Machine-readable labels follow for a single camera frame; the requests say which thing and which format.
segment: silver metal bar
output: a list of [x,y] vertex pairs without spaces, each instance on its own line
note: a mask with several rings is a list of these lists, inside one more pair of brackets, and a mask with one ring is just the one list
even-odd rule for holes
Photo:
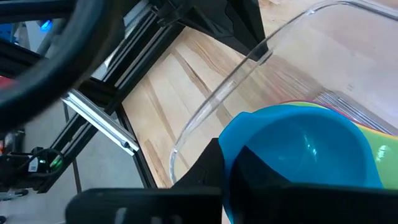
[[141,20],[142,15],[148,10],[150,10],[148,0],[141,0],[124,16],[123,21],[124,26],[126,26],[126,37],[129,35],[129,31]]
[[136,139],[131,133],[122,128],[79,91],[69,91],[62,98],[62,101],[125,150],[130,156],[133,156],[134,152],[139,150]]

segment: gray floor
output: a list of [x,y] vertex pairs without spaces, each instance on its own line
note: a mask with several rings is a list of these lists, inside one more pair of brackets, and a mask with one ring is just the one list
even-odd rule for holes
[[[34,32],[27,22],[30,46],[38,47],[44,35]],[[101,67],[95,77],[101,77],[106,67]],[[74,111],[69,109],[72,117]],[[55,103],[51,108],[25,126],[24,150],[41,146],[49,147],[66,124],[63,104]],[[76,159],[83,190],[103,187],[141,188],[142,182],[131,156],[118,148],[104,134],[97,133]],[[67,203],[77,194],[72,165],[58,179],[46,194],[36,194],[0,202],[0,215],[8,217],[8,224],[53,224],[64,221],[63,213]]]

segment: green led light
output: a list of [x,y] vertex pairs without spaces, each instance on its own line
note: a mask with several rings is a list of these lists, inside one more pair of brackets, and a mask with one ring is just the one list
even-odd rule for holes
[[62,161],[60,159],[57,159],[56,161],[52,162],[51,167],[57,168],[59,165],[61,165]]

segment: black frame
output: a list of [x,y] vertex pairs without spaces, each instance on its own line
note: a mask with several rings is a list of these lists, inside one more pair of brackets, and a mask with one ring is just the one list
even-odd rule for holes
[[[116,112],[120,123],[132,134],[134,131],[122,102],[184,28],[180,24],[161,27],[157,23],[158,20],[155,13],[148,11],[131,35],[121,44],[104,81],[95,80],[95,82],[87,83],[86,86],[79,87],[85,95],[99,96],[101,99],[96,101],[97,105],[103,107],[109,115]],[[97,131],[80,115],[72,116],[51,145],[52,149],[63,151],[65,154],[61,171],[49,177],[34,190],[37,190],[37,193],[48,192]],[[139,150],[133,159],[144,187],[156,188],[142,151]]]

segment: wood grain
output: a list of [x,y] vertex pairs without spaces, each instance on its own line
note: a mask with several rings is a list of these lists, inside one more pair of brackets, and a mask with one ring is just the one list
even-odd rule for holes
[[[316,2],[260,0],[266,34]],[[379,2],[397,7],[394,0]],[[328,90],[343,92],[398,128],[398,58],[396,50],[391,50],[398,39],[397,24],[344,10],[325,10],[316,15],[318,19],[295,28],[295,38],[284,40],[194,130],[177,157],[177,177],[186,173],[209,140],[238,113],[291,99],[314,99]],[[243,58],[211,37],[186,28],[124,101],[159,187],[172,185],[169,155],[183,127]],[[247,61],[242,72],[254,64]]]

